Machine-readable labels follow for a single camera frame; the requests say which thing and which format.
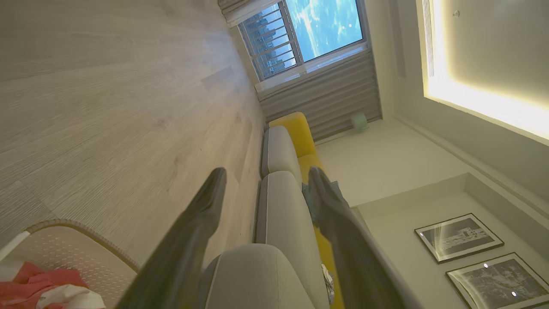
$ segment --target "curtain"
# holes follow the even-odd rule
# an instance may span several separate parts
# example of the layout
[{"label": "curtain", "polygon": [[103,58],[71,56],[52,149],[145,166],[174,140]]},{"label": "curtain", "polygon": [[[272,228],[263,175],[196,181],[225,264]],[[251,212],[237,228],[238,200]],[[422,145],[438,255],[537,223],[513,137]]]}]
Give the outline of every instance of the curtain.
[{"label": "curtain", "polygon": [[280,0],[219,0],[218,4],[223,16],[229,24],[229,28],[275,5]]},{"label": "curtain", "polygon": [[282,73],[275,82],[267,79],[257,84],[267,121],[303,112],[313,139],[319,141],[352,129],[353,114],[364,113],[369,121],[381,119],[372,50],[363,44],[322,57],[318,60],[323,62],[313,62],[309,68]]}]

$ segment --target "yellow sofa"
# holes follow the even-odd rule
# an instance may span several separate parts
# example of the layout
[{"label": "yellow sofa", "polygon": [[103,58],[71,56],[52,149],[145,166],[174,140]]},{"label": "yellow sofa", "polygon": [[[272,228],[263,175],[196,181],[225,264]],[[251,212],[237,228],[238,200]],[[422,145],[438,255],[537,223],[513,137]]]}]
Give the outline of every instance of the yellow sofa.
[{"label": "yellow sofa", "polygon": [[[309,170],[312,166],[317,166],[324,170],[322,163],[316,153],[315,143],[313,142],[311,130],[305,115],[300,112],[295,112],[290,115],[278,118],[269,122],[269,127],[281,125],[288,130],[292,143],[295,147],[295,153],[298,157],[299,167],[301,169],[301,177],[305,184],[309,183]],[[332,254],[332,246],[330,242],[320,233],[320,230],[315,227],[316,241],[320,259],[328,270],[333,274],[335,281],[335,297],[334,302],[330,306],[332,309],[343,309],[343,296],[341,287],[339,286],[339,278],[335,268],[334,257]]]}]

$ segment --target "sofa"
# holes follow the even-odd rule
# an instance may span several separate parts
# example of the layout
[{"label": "sofa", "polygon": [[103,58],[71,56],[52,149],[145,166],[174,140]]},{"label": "sofa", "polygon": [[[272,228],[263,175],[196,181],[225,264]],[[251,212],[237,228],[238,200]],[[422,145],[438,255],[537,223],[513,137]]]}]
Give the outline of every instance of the sofa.
[{"label": "sofa", "polygon": [[[293,113],[268,124],[262,152],[255,243],[222,253],[204,271],[196,308],[343,308],[327,239],[302,194],[322,168],[307,120]],[[330,305],[322,264],[335,281]]]}]

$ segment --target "framed picture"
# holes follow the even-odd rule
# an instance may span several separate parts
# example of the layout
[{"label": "framed picture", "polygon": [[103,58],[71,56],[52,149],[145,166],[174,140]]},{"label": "framed picture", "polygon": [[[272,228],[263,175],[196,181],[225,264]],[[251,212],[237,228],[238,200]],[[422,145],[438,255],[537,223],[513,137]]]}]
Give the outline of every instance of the framed picture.
[{"label": "framed picture", "polygon": [[438,264],[504,245],[472,213],[415,232]]},{"label": "framed picture", "polygon": [[549,285],[516,253],[447,272],[471,309],[532,308],[549,302]]}]

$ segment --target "blue sky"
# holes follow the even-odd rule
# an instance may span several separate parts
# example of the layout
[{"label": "blue sky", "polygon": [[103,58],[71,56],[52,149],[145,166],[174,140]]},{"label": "blue sky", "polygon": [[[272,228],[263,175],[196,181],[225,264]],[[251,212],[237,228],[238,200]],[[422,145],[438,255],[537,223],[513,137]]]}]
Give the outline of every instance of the blue sky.
[{"label": "blue sky", "polygon": [[362,39],[355,0],[287,0],[287,5],[304,61]]}]

